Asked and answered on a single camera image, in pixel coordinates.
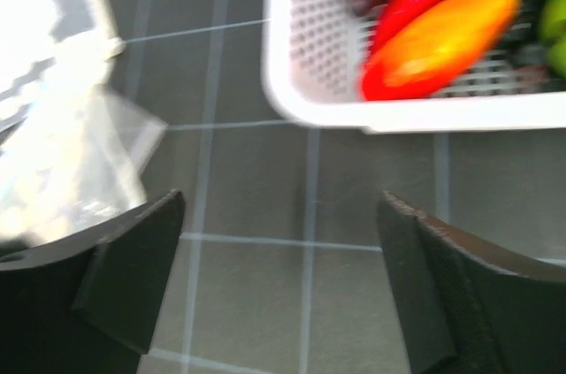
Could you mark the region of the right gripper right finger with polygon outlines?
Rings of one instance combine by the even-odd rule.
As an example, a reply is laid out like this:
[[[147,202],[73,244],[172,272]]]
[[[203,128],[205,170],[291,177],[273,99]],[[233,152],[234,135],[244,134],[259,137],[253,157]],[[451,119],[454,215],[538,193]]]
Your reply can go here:
[[[386,272],[414,373],[562,373],[565,270],[379,198]]]

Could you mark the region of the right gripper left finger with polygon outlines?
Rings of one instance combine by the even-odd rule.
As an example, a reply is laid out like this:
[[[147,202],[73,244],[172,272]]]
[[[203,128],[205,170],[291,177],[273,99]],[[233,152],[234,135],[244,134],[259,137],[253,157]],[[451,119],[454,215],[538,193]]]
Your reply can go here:
[[[3,373],[135,373],[149,352],[185,216],[172,190],[1,259]]]

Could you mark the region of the white-dotted zip bag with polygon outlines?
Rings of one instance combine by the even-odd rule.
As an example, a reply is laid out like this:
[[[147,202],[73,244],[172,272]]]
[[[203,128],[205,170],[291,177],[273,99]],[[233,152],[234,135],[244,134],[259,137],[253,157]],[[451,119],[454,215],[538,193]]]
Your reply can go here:
[[[1,249],[142,205],[165,124],[109,86],[125,49],[109,0],[1,0]]]

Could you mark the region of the green toy watermelon ball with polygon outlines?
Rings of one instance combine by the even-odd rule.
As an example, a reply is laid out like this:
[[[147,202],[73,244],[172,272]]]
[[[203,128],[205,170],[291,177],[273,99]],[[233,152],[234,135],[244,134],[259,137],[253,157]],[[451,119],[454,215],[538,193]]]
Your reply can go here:
[[[565,0],[546,0],[539,18],[539,41],[547,50],[547,62],[565,78]]]

